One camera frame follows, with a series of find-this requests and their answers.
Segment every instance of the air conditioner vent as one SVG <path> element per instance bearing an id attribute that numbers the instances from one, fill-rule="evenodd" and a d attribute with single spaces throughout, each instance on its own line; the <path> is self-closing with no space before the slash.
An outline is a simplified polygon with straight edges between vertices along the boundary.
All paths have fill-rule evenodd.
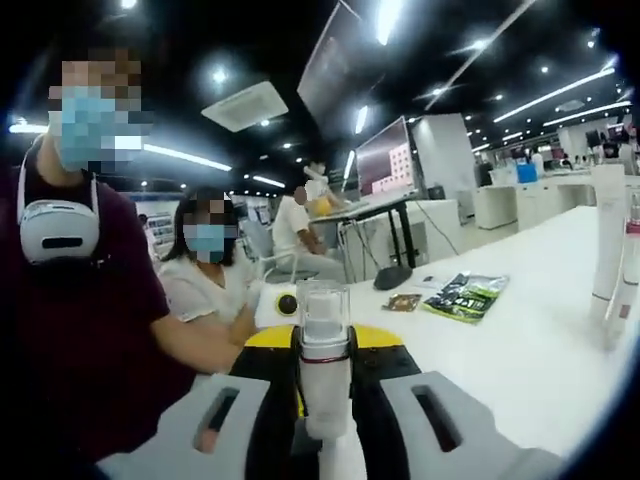
<path id="1" fill-rule="evenodd" d="M 265 81 L 210 105 L 201 113 L 235 133 L 288 111 L 275 87 Z"/>

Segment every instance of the black ceiling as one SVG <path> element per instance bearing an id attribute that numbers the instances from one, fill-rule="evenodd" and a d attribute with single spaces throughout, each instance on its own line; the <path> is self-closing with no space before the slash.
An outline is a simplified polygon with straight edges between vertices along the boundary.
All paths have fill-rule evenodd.
<path id="1" fill-rule="evenodd" d="M 302 164 L 313 157 L 329 160 L 339 171 L 350 148 L 362 143 L 401 115 L 418 117 L 433 97 L 428 93 L 444 83 L 473 53 L 464 50 L 489 37 L 521 3 L 519 0 L 397 0 L 404 2 L 400 19 L 384 47 L 383 80 L 364 99 L 372 114 L 364 131 L 328 144 L 296 93 L 305 64 L 335 6 L 333 0 L 304 2 L 175 2 L 138 0 L 130 15 L 144 15 L 166 44 L 166 69 L 154 90 L 156 126 L 152 142 L 230 165 L 222 172 L 172 157 L 145 153 L 119 176 L 105 177 L 120 190 L 179 190 L 180 185 L 212 182 L 227 190 L 279 193 L 278 187 L 257 183 L 245 175 L 262 175 L 295 187 L 302 179 Z M 347 0 L 375 31 L 379 0 Z M 38 5 L 28 15 L 16 6 L 15 34 L 20 48 L 3 60 L 5 80 L 2 107 L 7 122 L 13 115 L 30 123 L 46 123 L 47 79 L 25 88 L 33 78 L 33 60 L 56 30 L 90 22 L 97 15 L 118 11 L 120 0 L 68 1 Z M 619 97 L 616 85 L 626 88 L 618 74 L 579 87 L 496 125 L 493 119 L 559 87 L 599 71 L 611 58 L 592 25 L 581 21 L 564 2 L 539 0 L 511 25 L 443 94 L 429 113 L 460 112 L 467 122 L 472 146 L 502 145 L 504 130 L 539 135 L 544 121 L 558 118 L 554 109 L 569 100 L 592 97 L 583 110 L 610 104 Z M 588 41 L 595 42 L 589 48 Z M 542 73 L 541 68 L 549 68 Z M 212 81 L 223 68 L 228 79 Z M 269 80 L 289 107 L 268 127 L 256 125 L 231 133 L 200 114 L 201 110 L 237 91 Z M 30 98 L 16 92 L 29 91 Z M 501 93 L 503 100 L 496 101 Z M 4 155 L 17 164 L 33 135 L 4 135 Z M 290 149 L 282 148 L 291 143 Z"/>

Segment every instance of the maroon shirt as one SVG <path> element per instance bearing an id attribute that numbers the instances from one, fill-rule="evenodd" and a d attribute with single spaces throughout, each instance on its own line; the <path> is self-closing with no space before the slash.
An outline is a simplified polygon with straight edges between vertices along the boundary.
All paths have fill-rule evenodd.
<path id="1" fill-rule="evenodd" d="M 26 204 L 61 199 L 91 206 L 88 180 L 52 187 L 34 160 Z M 102 268 L 81 278 L 61 275 L 55 285 L 41 282 L 22 254 L 13 221 L 9 268 L 2 269 L 16 288 L 18 342 L 36 380 L 58 424 L 94 461 L 134 450 L 153 436 L 160 414 L 189 391 L 195 376 L 161 352 L 152 336 L 150 324 L 169 309 L 134 204 L 104 184 L 98 198 Z M 12 204 L 10 219 L 15 211 Z"/>

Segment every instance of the face mask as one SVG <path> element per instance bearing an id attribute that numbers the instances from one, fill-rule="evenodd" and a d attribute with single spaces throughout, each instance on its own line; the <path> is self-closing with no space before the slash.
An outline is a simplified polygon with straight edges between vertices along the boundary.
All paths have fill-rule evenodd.
<path id="1" fill-rule="evenodd" d="M 130 123 L 129 112 L 116 109 L 116 99 L 104 98 L 101 87 L 63 87 L 61 110 L 49 112 L 49 130 L 68 172 L 87 169 L 90 161 L 133 160 L 148 128 Z"/>
<path id="2" fill-rule="evenodd" d="M 217 263 L 224 255 L 224 225 L 185 225 L 184 239 L 191 252 L 202 262 Z"/>

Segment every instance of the chair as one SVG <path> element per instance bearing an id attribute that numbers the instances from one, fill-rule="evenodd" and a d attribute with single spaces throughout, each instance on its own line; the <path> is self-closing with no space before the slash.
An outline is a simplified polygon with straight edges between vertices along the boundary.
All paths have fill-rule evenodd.
<path id="1" fill-rule="evenodd" d="M 249 248 L 257 257 L 257 275 L 261 280 L 266 282 L 269 275 L 275 274 L 275 276 L 282 279 L 282 281 L 278 283 L 286 281 L 295 283 L 296 280 L 304 280 L 315 275 L 313 272 L 298 272 L 297 252 L 274 255 L 271 234 L 260 222 L 246 220 L 242 222 L 241 228 L 247 238 Z M 293 260 L 293 268 L 290 274 L 288 272 L 278 271 L 277 261 L 286 258 Z"/>

